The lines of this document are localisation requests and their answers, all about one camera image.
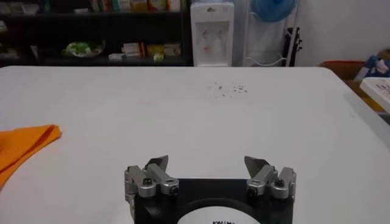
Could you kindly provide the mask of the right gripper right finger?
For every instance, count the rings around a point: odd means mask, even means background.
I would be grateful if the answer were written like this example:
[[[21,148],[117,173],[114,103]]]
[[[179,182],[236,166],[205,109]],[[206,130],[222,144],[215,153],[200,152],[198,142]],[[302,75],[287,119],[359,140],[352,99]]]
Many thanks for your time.
[[[250,198],[268,194],[278,200],[295,199],[297,174],[293,168],[284,167],[279,172],[265,159],[251,156],[245,156],[244,163],[250,175],[246,181],[247,195]]]

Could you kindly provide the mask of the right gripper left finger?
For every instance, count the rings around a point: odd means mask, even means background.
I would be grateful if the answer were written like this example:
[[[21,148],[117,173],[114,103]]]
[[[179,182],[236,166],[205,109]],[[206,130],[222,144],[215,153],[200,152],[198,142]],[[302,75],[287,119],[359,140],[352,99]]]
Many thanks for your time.
[[[157,194],[176,196],[179,194],[179,180],[166,173],[169,156],[151,158],[141,169],[129,166],[124,171],[124,189],[126,198],[136,195],[151,198]]]

